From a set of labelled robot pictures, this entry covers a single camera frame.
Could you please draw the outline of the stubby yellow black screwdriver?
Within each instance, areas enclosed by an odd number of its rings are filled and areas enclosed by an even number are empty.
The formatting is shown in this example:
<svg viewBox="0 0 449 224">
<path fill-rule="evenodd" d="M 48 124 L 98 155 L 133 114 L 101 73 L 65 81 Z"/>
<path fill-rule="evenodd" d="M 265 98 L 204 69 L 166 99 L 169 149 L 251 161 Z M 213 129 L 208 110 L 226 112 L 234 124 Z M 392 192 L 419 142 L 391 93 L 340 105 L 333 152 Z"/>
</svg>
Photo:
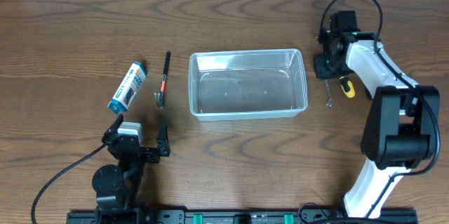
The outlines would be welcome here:
<svg viewBox="0 0 449 224">
<path fill-rule="evenodd" d="M 340 86 L 346 97 L 353 98 L 355 96 L 354 86 L 348 76 L 340 77 Z"/>
</svg>

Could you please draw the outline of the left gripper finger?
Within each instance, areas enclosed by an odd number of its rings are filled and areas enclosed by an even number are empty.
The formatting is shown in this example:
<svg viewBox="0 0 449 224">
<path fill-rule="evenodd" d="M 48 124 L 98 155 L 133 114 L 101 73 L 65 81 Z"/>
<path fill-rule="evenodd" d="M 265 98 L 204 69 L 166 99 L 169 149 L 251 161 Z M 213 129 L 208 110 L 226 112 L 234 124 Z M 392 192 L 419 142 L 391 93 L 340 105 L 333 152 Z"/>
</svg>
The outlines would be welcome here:
<svg viewBox="0 0 449 224">
<path fill-rule="evenodd" d="M 161 123 L 161 128 L 156 137 L 158 148 L 168 148 L 169 140 L 168 140 L 168 132 L 167 132 L 167 119 L 164 118 Z"/>
<path fill-rule="evenodd" d="M 105 131 L 104 136 L 109 136 L 118 132 L 120 125 L 123 123 L 123 115 L 118 114 L 112 125 Z"/>
</svg>

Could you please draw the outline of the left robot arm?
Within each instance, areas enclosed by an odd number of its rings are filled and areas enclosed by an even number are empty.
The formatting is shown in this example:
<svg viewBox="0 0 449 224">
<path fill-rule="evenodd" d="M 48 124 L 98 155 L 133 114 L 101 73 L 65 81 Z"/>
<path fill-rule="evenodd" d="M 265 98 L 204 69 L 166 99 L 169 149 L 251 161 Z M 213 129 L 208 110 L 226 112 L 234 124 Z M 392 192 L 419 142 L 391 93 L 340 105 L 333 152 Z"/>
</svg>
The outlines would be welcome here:
<svg viewBox="0 0 449 224">
<path fill-rule="evenodd" d="M 146 164 L 158 164 L 170 155 L 167 120 L 161 123 L 156 136 L 156 147 L 143 147 L 142 125 L 125 122 L 120 114 L 105 131 L 102 143 L 118 161 L 99 168 L 92 179 L 96 201 L 101 210 L 125 209 L 132 206 Z"/>
</svg>

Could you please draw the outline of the silver combination wrench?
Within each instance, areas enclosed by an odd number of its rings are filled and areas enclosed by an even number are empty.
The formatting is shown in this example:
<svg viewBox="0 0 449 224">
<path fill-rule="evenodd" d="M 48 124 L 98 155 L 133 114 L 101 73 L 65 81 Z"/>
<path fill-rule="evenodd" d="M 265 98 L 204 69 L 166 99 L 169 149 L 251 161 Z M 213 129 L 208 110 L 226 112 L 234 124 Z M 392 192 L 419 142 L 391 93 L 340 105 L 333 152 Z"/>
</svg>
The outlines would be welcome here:
<svg viewBox="0 0 449 224">
<path fill-rule="evenodd" d="M 331 94 L 329 79 L 325 80 L 325 84 L 326 84 L 326 92 L 327 92 L 327 96 L 328 96 L 328 99 L 326 101 L 326 106 L 332 107 L 332 94 Z"/>
</svg>

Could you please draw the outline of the white blue screwdriver box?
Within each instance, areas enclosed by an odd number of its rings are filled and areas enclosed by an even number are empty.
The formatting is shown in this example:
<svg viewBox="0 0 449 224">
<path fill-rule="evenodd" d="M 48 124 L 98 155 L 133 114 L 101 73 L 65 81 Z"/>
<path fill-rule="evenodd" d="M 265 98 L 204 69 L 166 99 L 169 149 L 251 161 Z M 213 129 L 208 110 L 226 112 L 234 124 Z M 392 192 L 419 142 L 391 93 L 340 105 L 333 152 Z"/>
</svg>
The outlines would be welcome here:
<svg viewBox="0 0 449 224">
<path fill-rule="evenodd" d="M 133 62 L 109 102 L 108 108 L 115 114 L 127 112 L 146 78 L 147 71 L 142 63 Z"/>
</svg>

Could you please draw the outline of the small black orange hammer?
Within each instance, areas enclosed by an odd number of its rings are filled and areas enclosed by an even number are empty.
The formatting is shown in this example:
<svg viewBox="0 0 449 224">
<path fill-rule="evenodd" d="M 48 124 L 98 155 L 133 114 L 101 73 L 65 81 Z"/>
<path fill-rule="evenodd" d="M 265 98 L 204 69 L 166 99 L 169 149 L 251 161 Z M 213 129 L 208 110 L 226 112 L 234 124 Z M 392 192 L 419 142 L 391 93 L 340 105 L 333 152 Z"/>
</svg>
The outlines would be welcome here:
<svg viewBox="0 0 449 224">
<path fill-rule="evenodd" d="M 163 109 L 165 107 L 164 94 L 165 94 L 165 89 L 166 89 L 166 79 L 167 79 L 167 76 L 168 76 L 168 68 L 169 68 L 169 63 L 170 63 L 170 57 L 171 57 L 171 52 L 167 51 L 166 52 L 166 57 L 165 57 L 165 60 L 164 60 L 164 66 L 163 66 L 163 74 L 162 74 L 162 79 L 161 79 L 161 88 L 160 88 L 158 93 L 154 94 L 154 97 L 155 97 L 155 100 L 156 100 L 156 105 L 160 109 Z"/>
</svg>

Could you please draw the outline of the clear plastic container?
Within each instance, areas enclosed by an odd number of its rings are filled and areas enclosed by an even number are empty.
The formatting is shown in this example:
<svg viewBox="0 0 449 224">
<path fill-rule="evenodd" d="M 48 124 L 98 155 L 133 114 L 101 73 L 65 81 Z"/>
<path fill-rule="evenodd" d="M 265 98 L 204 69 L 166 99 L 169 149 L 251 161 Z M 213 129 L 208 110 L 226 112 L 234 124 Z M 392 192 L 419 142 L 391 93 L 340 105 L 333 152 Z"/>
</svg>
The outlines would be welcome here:
<svg viewBox="0 0 449 224">
<path fill-rule="evenodd" d="M 307 78 L 296 48 L 194 53 L 189 109 L 199 121 L 296 117 L 308 107 Z"/>
</svg>

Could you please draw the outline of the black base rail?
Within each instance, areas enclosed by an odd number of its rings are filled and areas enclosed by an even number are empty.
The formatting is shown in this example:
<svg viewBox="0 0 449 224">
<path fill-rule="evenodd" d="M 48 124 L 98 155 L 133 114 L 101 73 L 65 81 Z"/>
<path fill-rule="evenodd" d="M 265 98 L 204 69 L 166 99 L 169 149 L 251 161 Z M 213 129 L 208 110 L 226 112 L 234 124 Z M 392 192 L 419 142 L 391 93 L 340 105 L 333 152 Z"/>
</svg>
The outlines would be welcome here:
<svg viewBox="0 0 449 224">
<path fill-rule="evenodd" d="M 330 209 L 297 211 L 183 211 L 160 210 L 106 215 L 99 212 L 71 212 L 69 224 L 155 223 L 155 224 L 300 224 L 300 223 L 399 223 L 418 224 L 414 210 L 382 210 L 378 218 L 348 218 Z"/>
</svg>

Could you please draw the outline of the slim black yellow screwdriver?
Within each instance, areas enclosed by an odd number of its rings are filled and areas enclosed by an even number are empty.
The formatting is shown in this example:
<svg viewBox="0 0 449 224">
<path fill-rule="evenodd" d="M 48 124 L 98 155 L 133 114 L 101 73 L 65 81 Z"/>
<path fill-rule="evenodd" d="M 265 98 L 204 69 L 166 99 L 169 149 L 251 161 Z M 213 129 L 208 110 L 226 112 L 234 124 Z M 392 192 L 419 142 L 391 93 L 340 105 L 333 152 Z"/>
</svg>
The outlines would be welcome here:
<svg viewBox="0 0 449 224">
<path fill-rule="evenodd" d="M 369 100 L 373 100 L 373 96 L 371 95 L 370 91 L 365 87 L 365 93 Z"/>
</svg>

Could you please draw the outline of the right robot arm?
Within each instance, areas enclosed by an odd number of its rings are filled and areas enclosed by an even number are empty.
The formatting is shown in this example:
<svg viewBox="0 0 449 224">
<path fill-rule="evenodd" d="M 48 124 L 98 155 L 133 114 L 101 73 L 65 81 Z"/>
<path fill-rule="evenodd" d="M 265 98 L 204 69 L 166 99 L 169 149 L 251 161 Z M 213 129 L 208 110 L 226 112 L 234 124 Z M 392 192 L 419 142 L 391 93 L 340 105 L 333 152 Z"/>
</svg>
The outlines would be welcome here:
<svg viewBox="0 0 449 224">
<path fill-rule="evenodd" d="M 419 164 L 435 156 L 440 96 L 404 74 L 372 32 L 362 32 L 354 11 L 330 16 L 314 56 L 316 77 L 338 79 L 344 94 L 355 95 L 349 74 L 357 74 L 372 99 L 361 140 L 363 168 L 344 198 L 350 218 L 379 218 L 391 191 Z"/>
</svg>

